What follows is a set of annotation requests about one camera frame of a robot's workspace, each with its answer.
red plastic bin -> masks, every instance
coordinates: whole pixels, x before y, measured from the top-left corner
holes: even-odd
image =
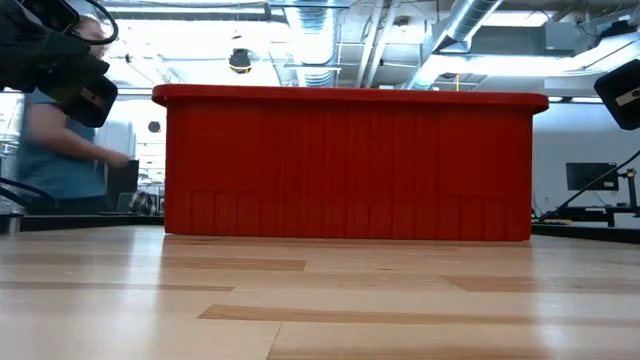
[[[546,96],[161,85],[165,229],[528,240]]]

bin rim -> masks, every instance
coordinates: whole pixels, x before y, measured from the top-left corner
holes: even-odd
[[[549,108],[549,98],[534,93],[406,91],[349,88],[304,88],[163,84],[153,88],[152,100],[167,106],[169,99],[262,99],[340,102],[388,102],[441,105],[502,105],[523,107],[533,114]]]

wooden tabletop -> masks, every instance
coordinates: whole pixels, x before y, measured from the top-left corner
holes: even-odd
[[[6,360],[640,359],[640,247],[0,238]]]

person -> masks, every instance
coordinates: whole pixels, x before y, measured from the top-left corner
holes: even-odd
[[[84,38],[104,38],[100,22],[82,16],[76,33]],[[91,54],[102,58],[104,46],[92,46]],[[40,197],[30,199],[32,215],[97,214],[106,209],[104,176],[99,163],[126,166],[125,154],[94,143],[95,129],[68,118],[56,101],[36,90],[25,97],[20,145],[16,154],[17,180],[52,195],[52,207]]]

man's arm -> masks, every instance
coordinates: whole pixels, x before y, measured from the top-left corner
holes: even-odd
[[[83,139],[66,128],[67,116],[51,104],[32,104],[26,127],[26,138],[61,154],[122,165],[128,158]]]

